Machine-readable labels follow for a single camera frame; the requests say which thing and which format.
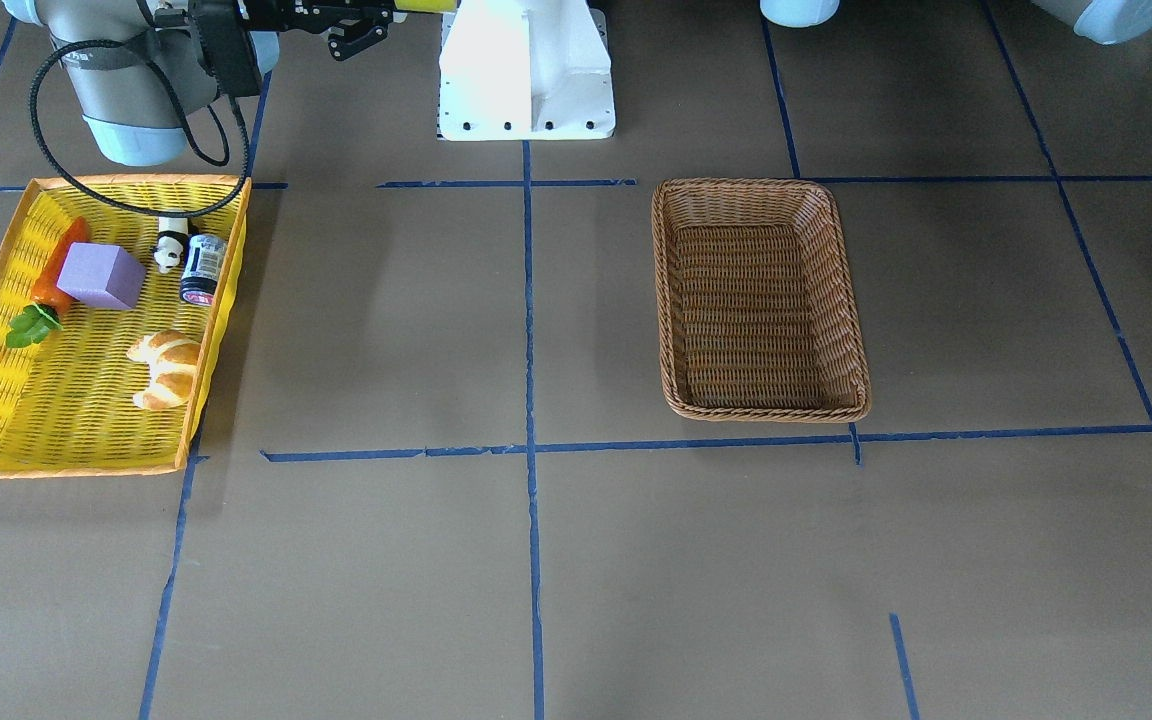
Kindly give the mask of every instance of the floor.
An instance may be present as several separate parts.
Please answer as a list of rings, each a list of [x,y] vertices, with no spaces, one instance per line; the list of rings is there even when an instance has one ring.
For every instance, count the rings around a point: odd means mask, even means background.
[[[596,143],[435,141],[435,17],[285,37],[188,470],[0,482],[0,719],[1152,717],[1152,32],[607,13]],[[0,237],[47,51],[0,8]],[[649,199],[695,176],[836,195],[867,418],[669,411]]]

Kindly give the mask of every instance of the can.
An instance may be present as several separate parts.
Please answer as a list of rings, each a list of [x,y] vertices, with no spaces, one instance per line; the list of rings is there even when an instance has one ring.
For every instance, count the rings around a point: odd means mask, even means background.
[[[188,259],[180,273],[180,300],[191,305],[211,305],[223,259],[223,240],[206,233],[190,237]]]

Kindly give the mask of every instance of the light blue cap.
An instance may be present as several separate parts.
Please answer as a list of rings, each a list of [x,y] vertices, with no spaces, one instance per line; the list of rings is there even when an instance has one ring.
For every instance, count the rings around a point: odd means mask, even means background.
[[[264,76],[278,65],[278,33],[260,31],[248,35],[252,37],[252,50],[256,51],[256,67],[260,68],[260,74]]]
[[[779,26],[818,26],[838,12],[838,0],[760,0],[759,8]]]
[[[92,129],[96,145],[106,158],[134,168],[159,165],[180,156],[188,142],[180,128],[120,126],[83,115]]]
[[[38,5],[35,0],[3,0],[3,7],[20,22],[41,25],[41,20],[38,18]]]
[[[1151,28],[1152,0],[1092,0],[1074,23],[1075,33],[1101,45],[1131,40]]]

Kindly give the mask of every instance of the brown wicker basket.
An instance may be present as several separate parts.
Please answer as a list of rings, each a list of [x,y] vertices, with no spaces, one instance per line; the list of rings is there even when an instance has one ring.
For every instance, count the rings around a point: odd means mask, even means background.
[[[673,179],[652,200],[660,378],[699,420],[846,423],[869,367],[838,204],[819,184]]]

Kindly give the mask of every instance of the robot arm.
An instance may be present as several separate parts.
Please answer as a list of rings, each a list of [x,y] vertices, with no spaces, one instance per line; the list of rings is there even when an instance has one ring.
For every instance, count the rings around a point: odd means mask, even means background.
[[[454,10],[454,0],[3,0],[8,13],[51,32],[52,44],[105,40],[61,58],[97,146],[145,167],[187,147],[182,119],[147,67],[165,74],[184,114],[220,94],[259,94],[278,61],[279,32],[326,35],[346,60],[388,37],[401,10]]]

